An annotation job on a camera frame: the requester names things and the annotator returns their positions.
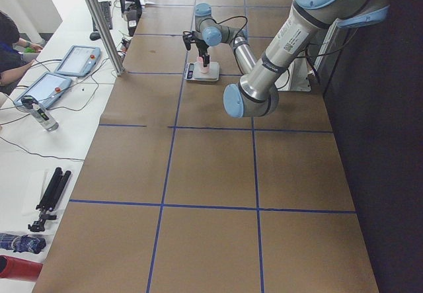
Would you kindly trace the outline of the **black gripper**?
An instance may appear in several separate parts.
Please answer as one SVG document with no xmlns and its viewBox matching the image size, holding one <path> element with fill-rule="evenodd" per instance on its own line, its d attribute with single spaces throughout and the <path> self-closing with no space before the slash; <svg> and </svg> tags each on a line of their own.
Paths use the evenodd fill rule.
<svg viewBox="0 0 423 293">
<path fill-rule="evenodd" d="M 210 55 L 208 54 L 209 46 L 204 40 L 197 37 L 194 37 L 194 43 L 198 49 L 199 56 L 202 57 L 203 66 L 208 67 L 210 64 Z"/>
</svg>

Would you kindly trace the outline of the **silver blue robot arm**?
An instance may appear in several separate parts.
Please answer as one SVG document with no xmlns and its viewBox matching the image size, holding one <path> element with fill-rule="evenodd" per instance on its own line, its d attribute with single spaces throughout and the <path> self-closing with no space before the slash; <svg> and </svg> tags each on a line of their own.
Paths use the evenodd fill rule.
<svg viewBox="0 0 423 293">
<path fill-rule="evenodd" d="M 220 43 L 232 47 L 242 77 L 226 86 L 223 104 L 233 118 L 259 117 L 273 112 L 279 101 L 276 81 L 320 30 L 333 22 L 340 28 L 358 28 L 383 21 L 389 0 L 293 0 L 289 17 L 260 59 L 256 59 L 240 28 L 223 26 L 212 17 L 207 3 L 195 7 L 195 29 L 184 32 L 187 49 L 197 45 L 202 64 L 209 63 L 208 48 Z"/>
</svg>

